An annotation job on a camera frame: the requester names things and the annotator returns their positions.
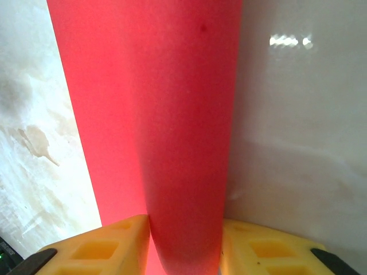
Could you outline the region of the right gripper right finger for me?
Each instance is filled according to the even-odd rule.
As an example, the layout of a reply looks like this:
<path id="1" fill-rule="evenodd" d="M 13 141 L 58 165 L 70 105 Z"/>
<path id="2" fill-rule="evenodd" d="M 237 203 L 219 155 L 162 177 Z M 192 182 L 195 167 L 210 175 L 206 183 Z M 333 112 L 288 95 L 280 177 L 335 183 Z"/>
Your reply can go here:
<path id="1" fill-rule="evenodd" d="M 232 219 L 223 222 L 220 272 L 226 275 L 358 274 L 322 244 Z"/>

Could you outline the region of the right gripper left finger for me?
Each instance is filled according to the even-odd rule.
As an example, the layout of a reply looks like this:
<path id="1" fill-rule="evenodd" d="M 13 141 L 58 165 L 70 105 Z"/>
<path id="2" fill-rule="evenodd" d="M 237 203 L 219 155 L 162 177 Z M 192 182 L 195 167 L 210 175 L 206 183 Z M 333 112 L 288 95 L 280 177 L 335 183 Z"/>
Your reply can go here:
<path id="1" fill-rule="evenodd" d="M 10 274 L 144 274 L 150 242 L 149 218 L 122 221 L 50 244 Z"/>

